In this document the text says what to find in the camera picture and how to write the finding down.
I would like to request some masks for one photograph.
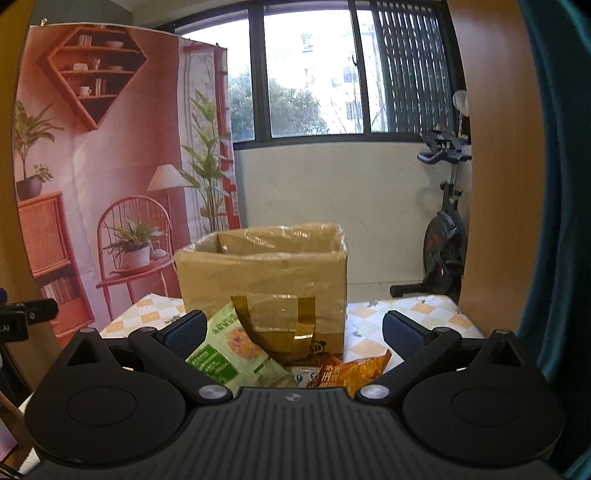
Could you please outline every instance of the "bowl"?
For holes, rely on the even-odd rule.
[[[107,40],[105,45],[109,48],[121,48],[123,46],[123,42],[119,40]]]

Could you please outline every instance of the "logo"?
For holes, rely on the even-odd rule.
[[[322,340],[319,342],[318,340],[312,340],[310,342],[310,355],[320,355],[324,353],[324,347],[326,346],[326,342]]]
[[[297,393],[290,393],[289,395],[286,395],[283,398],[292,403],[296,403],[297,401],[300,401],[303,397]]]

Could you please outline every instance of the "checkered tablecloth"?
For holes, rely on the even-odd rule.
[[[382,320],[389,310],[398,310],[428,329],[445,326],[457,330],[467,338],[482,338],[480,331],[456,304],[442,295],[350,303],[345,323],[345,362],[385,353],[388,345],[382,336]],[[160,330],[184,314],[182,299],[171,299],[151,293],[108,324],[100,334],[104,338],[128,336],[144,325]],[[392,352],[386,371],[400,362],[402,359]]]
[[[103,328],[100,335],[103,338],[127,337],[144,325],[161,330],[184,314],[183,299],[171,299],[150,293]]]
[[[383,355],[388,348],[382,336],[382,320],[389,310],[398,310],[425,328],[450,327],[466,338],[483,338],[470,319],[453,300],[443,295],[407,297],[349,303],[345,323],[345,353],[343,361]],[[385,371],[400,364],[402,359],[392,351]]]

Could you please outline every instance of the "exercise bike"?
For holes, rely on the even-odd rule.
[[[454,105],[460,111],[459,135],[462,132],[462,119],[468,116],[467,100],[464,91],[456,92]],[[452,165],[449,181],[440,183],[443,191],[441,209],[429,222],[423,242],[423,266],[425,277],[421,283],[393,285],[392,298],[410,293],[435,293],[449,296],[458,303],[462,288],[462,275],[466,263],[468,237],[457,204],[463,191],[456,188],[460,163],[472,159],[466,152],[467,140],[455,137],[452,133],[439,130],[424,131],[421,138],[429,146],[430,152],[417,154],[417,159],[427,165],[446,161]]]

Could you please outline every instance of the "window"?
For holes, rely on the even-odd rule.
[[[174,25],[228,48],[235,147],[420,141],[436,125],[453,129],[463,75],[446,3],[414,1],[358,0],[349,11],[344,0],[250,0]]]
[[[312,35],[309,33],[302,33],[301,42],[304,44],[302,51],[312,51]]]
[[[356,67],[345,67],[343,68],[343,81],[345,83],[353,83],[359,81]]]
[[[378,2],[359,10],[372,132],[453,130],[450,80],[432,7]]]
[[[228,49],[228,90],[232,140],[255,139],[252,110],[251,51],[248,18],[220,23],[183,35]]]
[[[314,38],[314,49],[302,55],[297,46],[304,38]],[[274,13],[269,8],[265,45],[273,138],[357,131],[347,122],[345,103],[361,101],[359,85],[332,82],[355,49],[348,9]]]
[[[347,102],[347,120],[355,120],[361,118],[361,103]]]

